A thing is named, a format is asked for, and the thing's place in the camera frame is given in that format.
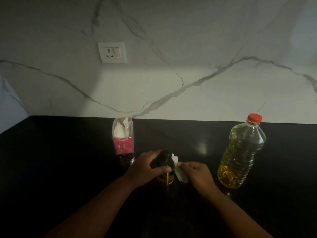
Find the electrical outlet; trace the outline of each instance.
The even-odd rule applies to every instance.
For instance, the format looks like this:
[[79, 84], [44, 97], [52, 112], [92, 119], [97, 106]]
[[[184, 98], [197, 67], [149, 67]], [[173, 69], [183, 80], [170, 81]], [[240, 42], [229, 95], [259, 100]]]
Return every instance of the electrical outlet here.
[[102, 63], [126, 63], [123, 42], [99, 42]]

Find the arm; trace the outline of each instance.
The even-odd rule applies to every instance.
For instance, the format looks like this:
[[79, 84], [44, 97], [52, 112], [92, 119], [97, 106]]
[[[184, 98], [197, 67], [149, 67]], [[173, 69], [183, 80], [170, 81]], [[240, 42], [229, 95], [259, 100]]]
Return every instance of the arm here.
[[143, 153], [127, 170], [96, 197], [51, 230], [45, 237], [104, 237], [130, 193], [154, 177], [171, 172], [169, 166], [152, 169], [160, 151]]
[[272, 238], [261, 226], [251, 219], [239, 206], [216, 187], [205, 164], [186, 162], [177, 164], [188, 176], [201, 196], [219, 211], [224, 222], [237, 238]]

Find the forearm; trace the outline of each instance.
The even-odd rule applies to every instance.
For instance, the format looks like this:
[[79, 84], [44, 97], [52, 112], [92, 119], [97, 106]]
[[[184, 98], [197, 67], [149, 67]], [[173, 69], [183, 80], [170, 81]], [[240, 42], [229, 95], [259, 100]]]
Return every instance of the forearm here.
[[123, 177], [116, 179], [45, 237], [104, 237], [132, 191]]
[[237, 238], [272, 238], [238, 205], [220, 191], [208, 199], [219, 211], [228, 228]]

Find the hand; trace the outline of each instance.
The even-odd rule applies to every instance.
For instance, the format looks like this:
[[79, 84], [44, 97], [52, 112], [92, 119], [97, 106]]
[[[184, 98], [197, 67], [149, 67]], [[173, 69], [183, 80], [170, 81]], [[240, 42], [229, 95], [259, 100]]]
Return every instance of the hand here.
[[172, 171], [169, 166], [161, 166], [154, 169], [150, 167], [150, 163], [159, 153], [160, 150], [142, 153], [128, 168], [123, 178], [132, 184], [133, 189], [145, 185], [156, 176]]
[[215, 200], [221, 193], [216, 187], [207, 165], [198, 162], [178, 162], [177, 166], [184, 171], [201, 196]]

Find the person's left hand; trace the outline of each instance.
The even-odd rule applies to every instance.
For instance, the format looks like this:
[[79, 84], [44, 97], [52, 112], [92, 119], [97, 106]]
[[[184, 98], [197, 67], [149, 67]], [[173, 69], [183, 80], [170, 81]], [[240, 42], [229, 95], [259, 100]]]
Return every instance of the person's left hand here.
[[123, 178], [131, 183], [133, 189], [145, 185], [156, 176], [172, 171], [169, 166], [161, 166], [154, 169], [150, 167], [150, 163], [159, 153], [160, 150], [142, 153], [128, 168]]

